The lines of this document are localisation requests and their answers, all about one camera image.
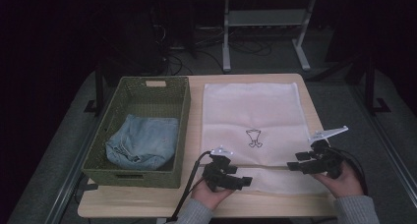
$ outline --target human hand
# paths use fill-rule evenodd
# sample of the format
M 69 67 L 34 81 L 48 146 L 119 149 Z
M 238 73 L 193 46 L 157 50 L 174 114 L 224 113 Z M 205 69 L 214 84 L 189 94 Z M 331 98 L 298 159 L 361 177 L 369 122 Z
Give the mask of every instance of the human hand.
M 364 194 L 355 171 L 346 161 L 340 164 L 341 174 L 338 178 L 332 179 L 323 174 L 312 174 L 312 176 L 323 183 L 334 197 L 362 196 Z
M 205 180 L 198 183 L 191 193 L 191 198 L 201 202 L 210 210 L 215 210 L 217 206 L 228 196 L 234 193 L 233 190 L 223 190 L 219 192 L 212 192 Z

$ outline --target person's left hand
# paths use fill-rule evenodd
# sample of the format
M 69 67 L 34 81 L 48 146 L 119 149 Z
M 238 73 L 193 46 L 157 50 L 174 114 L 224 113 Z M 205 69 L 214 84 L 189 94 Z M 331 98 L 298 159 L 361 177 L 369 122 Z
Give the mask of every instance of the person's left hand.
M 234 193 L 233 190 L 223 190 L 219 192 L 212 192 L 205 180 L 198 183 L 191 193 L 191 198 L 201 202 L 210 210 L 215 210 L 217 206 L 228 196 Z

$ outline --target folded blue denim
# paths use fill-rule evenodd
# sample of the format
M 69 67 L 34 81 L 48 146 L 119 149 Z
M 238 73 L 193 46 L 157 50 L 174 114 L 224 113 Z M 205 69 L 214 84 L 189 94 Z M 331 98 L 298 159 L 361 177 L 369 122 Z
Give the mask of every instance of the folded blue denim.
M 107 159 L 135 170 L 156 170 L 175 153 L 178 119 L 141 118 L 129 114 L 106 143 Z

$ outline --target person's arm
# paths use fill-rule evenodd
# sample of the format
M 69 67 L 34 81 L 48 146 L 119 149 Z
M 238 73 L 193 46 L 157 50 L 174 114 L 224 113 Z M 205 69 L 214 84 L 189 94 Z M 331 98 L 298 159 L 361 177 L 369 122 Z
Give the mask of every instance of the person's arm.
M 374 202 L 364 196 L 361 184 L 353 169 L 341 163 L 341 175 L 332 179 L 323 174 L 313 174 L 336 198 L 334 208 L 339 224 L 377 224 L 380 223 L 375 212 Z
M 210 222 L 213 211 L 218 205 L 234 191 L 223 190 L 212 192 L 206 181 L 198 183 L 191 193 L 191 198 L 184 209 L 179 213 L 176 224 L 207 224 Z

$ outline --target black printed drawing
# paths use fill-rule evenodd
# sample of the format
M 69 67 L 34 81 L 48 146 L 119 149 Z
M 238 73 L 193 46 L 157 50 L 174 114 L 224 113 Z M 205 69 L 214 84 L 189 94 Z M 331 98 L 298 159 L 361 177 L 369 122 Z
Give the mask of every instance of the black printed drawing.
M 258 141 L 258 137 L 261 134 L 260 130 L 256 130 L 256 129 L 252 129 L 252 130 L 247 130 L 246 133 L 249 135 L 249 137 L 251 138 L 251 143 L 249 143 L 250 147 L 261 147 L 262 143 Z

